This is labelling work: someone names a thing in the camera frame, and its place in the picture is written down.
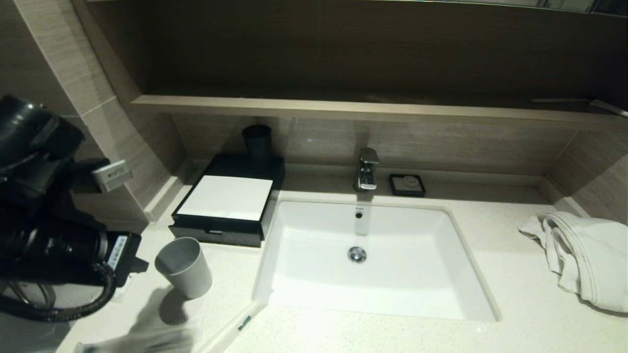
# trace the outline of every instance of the black cup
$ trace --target black cup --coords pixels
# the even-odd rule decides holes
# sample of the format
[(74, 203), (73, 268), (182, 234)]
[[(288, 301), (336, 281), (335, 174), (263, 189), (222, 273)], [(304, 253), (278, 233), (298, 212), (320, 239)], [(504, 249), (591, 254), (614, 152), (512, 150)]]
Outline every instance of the black cup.
[(242, 130), (242, 136), (253, 166), (260, 170), (270, 169), (273, 160), (271, 128), (266, 125), (252, 125)]

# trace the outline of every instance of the drain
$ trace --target drain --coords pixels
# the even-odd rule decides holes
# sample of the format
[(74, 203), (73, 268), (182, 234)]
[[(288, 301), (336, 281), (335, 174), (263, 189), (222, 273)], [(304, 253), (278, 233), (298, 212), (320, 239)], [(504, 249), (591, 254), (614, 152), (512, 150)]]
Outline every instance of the drain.
[(349, 259), (355, 263), (363, 263), (366, 261), (366, 251), (359, 246), (354, 246), (349, 249), (347, 255)]

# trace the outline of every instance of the white card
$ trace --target white card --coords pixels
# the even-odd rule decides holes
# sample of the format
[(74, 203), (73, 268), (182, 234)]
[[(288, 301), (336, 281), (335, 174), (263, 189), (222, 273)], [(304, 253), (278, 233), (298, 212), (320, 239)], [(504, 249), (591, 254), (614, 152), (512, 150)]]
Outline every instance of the white card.
[(204, 175), (178, 214), (259, 220), (272, 180)]

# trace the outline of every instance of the soap dish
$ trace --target soap dish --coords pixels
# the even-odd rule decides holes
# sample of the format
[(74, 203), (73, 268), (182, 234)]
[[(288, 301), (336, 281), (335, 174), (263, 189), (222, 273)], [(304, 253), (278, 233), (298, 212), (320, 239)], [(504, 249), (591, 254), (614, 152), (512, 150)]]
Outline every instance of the soap dish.
[(424, 197), (425, 186), (418, 175), (391, 174), (392, 194), (395, 196)]

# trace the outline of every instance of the mirror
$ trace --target mirror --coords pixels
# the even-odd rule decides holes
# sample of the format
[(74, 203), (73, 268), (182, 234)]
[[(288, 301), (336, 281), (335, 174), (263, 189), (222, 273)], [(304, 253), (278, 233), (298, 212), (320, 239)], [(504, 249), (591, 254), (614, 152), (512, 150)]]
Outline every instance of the mirror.
[(543, 8), (578, 13), (627, 16), (627, 0), (417, 0)]

